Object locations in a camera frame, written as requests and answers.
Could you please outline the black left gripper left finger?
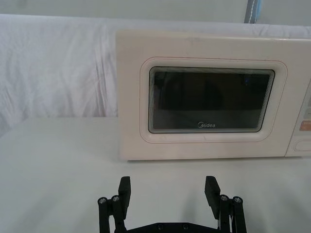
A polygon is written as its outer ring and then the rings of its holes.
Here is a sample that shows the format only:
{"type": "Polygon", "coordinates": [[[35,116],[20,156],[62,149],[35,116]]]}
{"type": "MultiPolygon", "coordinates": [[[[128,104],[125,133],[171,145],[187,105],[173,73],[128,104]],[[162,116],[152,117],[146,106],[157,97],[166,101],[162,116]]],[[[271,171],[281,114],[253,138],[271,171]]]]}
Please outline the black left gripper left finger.
{"type": "Polygon", "coordinates": [[[127,209],[131,196],[131,182],[129,176],[121,178],[118,194],[111,199],[101,197],[98,199],[99,208],[99,232],[109,233],[110,224],[109,218],[112,216],[115,222],[115,233],[126,233],[127,229],[124,224],[126,219],[127,209]]]}

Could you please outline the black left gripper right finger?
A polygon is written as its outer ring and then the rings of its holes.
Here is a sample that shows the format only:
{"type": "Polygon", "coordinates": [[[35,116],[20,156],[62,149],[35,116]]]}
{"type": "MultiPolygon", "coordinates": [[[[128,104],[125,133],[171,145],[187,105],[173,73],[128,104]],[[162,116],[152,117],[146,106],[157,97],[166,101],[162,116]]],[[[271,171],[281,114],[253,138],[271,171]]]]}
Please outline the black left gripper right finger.
{"type": "Polygon", "coordinates": [[[218,232],[247,232],[243,199],[241,197],[229,198],[227,195],[221,194],[220,187],[214,176],[206,176],[205,196],[214,218],[218,221],[218,232]]]}

